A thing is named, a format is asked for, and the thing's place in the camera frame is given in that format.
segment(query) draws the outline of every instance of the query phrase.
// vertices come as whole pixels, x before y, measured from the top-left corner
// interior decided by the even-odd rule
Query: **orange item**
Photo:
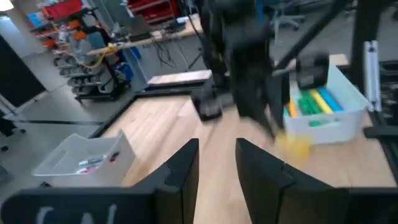
[[[87,38],[87,34],[85,34],[83,31],[78,31],[73,34],[73,38],[76,40],[83,40]]]
[[[77,29],[80,27],[80,22],[77,19],[74,19],[68,24],[69,29]]]
[[[43,45],[48,48],[53,48],[53,47],[57,46],[57,44],[55,43],[55,41],[53,39],[48,39],[48,40],[43,41]]]
[[[289,101],[289,113],[292,118],[298,118],[297,109],[292,99]]]

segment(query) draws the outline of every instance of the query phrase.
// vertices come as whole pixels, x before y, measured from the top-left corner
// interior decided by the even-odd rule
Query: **white plastic tray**
[[[111,158],[119,153],[114,162]],[[79,162],[106,155],[102,163],[87,174],[79,174]],[[33,172],[55,187],[118,187],[135,158],[123,131],[115,138],[87,139],[72,134],[49,154]]]
[[[284,115],[285,130],[288,135],[310,138],[313,144],[329,144],[349,141],[360,130],[369,101],[336,66],[329,66],[328,75],[326,88],[343,108],[343,111],[333,114],[299,116],[298,118]],[[298,108],[297,99],[294,99],[294,103]],[[328,121],[328,123],[319,127],[310,127],[311,121]]]

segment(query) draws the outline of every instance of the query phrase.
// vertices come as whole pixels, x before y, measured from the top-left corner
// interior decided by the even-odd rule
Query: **gray floor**
[[[290,27],[283,27],[279,33],[279,42],[272,45],[272,55],[278,60],[285,54],[298,38],[324,13],[322,10],[307,14],[307,21],[302,24],[300,30],[294,32]],[[383,14],[379,30],[379,48],[381,60],[398,59],[396,50],[396,37],[398,36],[398,22],[390,19],[392,11]],[[346,54],[349,58],[351,50],[351,38],[353,18],[345,18],[339,15],[319,36],[304,50],[328,50],[331,54]],[[175,50],[175,43],[168,42],[170,54],[177,64],[177,68],[166,65],[160,66],[153,47],[140,47],[143,56],[141,66],[147,78],[154,75],[183,72],[186,64],[183,58]],[[197,37],[188,37],[180,41],[183,54],[190,63],[197,55],[200,43]],[[49,56],[28,58],[26,64],[40,77],[57,76],[56,70],[48,63]],[[192,70],[204,69],[201,59]],[[105,121],[107,120],[131,95],[124,94],[115,102],[84,101],[79,104],[74,100],[70,87],[63,85],[62,80],[55,78],[56,82],[45,84],[52,86],[50,93],[36,103],[31,104],[13,119],[35,119],[56,121]],[[27,130],[26,134],[17,134],[6,139],[10,150],[1,152],[0,164],[13,176],[14,180],[0,186],[0,202],[11,193],[29,187],[35,187],[40,179],[31,175],[41,160],[51,152],[63,139],[72,133],[89,136],[98,126],[79,125],[55,125],[55,124],[17,124]]]

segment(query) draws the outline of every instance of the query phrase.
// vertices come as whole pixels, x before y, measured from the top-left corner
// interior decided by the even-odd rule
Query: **wooden table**
[[[340,63],[344,58],[337,57]],[[206,78],[209,71],[190,73]],[[155,77],[152,83],[176,82],[187,73]],[[371,122],[368,115],[363,126]],[[267,152],[284,159],[266,133],[250,120],[240,119],[236,109],[224,111],[223,119],[202,124],[188,96],[138,99],[103,134],[115,136],[122,129],[137,155],[123,186],[132,186],[172,156],[191,138],[200,142],[200,178],[195,223],[251,223],[238,180],[235,140],[246,138]],[[362,131],[347,143],[315,146],[305,173],[335,187],[396,187],[385,155],[377,140]]]
[[[346,65],[348,63],[347,58],[343,54],[335,54],[330,56],[330,61],[334,65]],[[172,82],[185,82],[190,80],[199,80],[209,78],[211,75],[210,70],[202,70],[196,72],[183,72],[171,75],[161,75],[151,78],[148,84],[160,84],[160,83],[172,83]]]
[[[195,26],[196,30],[201,33],[202,32],[202,28],[201,28],[201,24],[200,24],[200,20],[199,17],[193,16],[192,17],[192,23]],[[164,37],[162,37],[162,33],[161,31],[157,30],[157,31],[153,31],[151,32],[152,36],[154,37],[155,40],[157,41],[163,41],[163,40],[170,40],[173,38],[181,38],[181,37],[186,37],[186,36],[190,36],[190,35],[195,35],[195,30],[193,29],[190,21],[185,22],[185,29],[181,30],[180,32],[176,32],[173,34],[166,34]],[[135,46],[141,46],[141,45],[147,45],[147,44],[151,44],[152,40],[151,39],[145,39],[145,40],[140,40],[140,41],[135,41],[135,42],[127,42],[119,47],[116,47],[116,50],[121,50],[121,49],[128,49],[131,47],[135,47]],[[102,49],[96,49],[96,50],[91,50],[89,52],[87,52],[87,55],[96,55],[96,54],[102,54],[104,52],[106,52],[107,48],[104,47]]]

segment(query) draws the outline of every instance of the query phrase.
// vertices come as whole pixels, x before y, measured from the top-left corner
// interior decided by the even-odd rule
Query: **red object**
[[[48,14],[48,16],[51,16],[54,19],[59,19],[80,11],[82,6],[83,4],[80,0],[66,0],[52,6],[45,6],[47,13],[44,12],[44,15]]]
[[[180,9],[178,8],[177,0],[130,0],[128,8],[134,14],[143,15],[150,24],[180,16]]]

